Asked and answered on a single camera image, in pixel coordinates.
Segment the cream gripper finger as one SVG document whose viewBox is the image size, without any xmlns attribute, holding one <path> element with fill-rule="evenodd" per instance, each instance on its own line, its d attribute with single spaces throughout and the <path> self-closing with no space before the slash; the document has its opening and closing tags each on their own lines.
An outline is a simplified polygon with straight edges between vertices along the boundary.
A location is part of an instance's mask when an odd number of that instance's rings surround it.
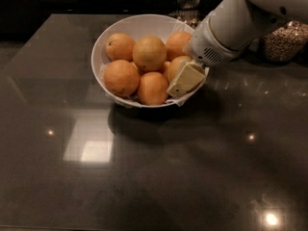
<svg viewBox="0 0 308 231">
<path fill-rule="evenodd" d="M 202 62 L 185 60 L 176 71 L 175 77 L 169 84 L 167 93 L 174 98 L 180 98 L 195 90 L 205 81 L 205 78 L 205 69 Z"/>
</svg>

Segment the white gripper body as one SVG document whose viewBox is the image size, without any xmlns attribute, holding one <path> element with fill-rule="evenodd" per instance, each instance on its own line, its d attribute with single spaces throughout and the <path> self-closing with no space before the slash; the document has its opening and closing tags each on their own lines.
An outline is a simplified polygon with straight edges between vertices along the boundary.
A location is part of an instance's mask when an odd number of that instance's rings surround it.
<svg viewBox="0 0 308 231">
<path fill-rule="evenodd" d="M 213 67 L 225 65 L 239 58 L 245 49 L 246 46 L 240 49 L 224 46 L 215 36 L 211 26 L 211 16 L 207 15 L 194 30 L 183 52 L 190 55 L 196 62 Z"/>
</svg>

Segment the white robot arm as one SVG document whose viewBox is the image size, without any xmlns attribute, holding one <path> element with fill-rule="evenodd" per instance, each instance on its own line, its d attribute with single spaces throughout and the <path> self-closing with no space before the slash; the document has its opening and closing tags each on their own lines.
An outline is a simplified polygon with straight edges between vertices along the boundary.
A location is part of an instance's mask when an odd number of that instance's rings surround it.
<svg viewBox="0 0 308 231">
<path fill-rule="evenodd" d="M 256 38 L 291 20 L 308 21 L 308 0 L 223 0 L 194 30 L 184 52 L 190 62 L 180 64 L 167 92 L 181 97 L 204 80 L 207 67 L 238 58 Z"/>
</svg>

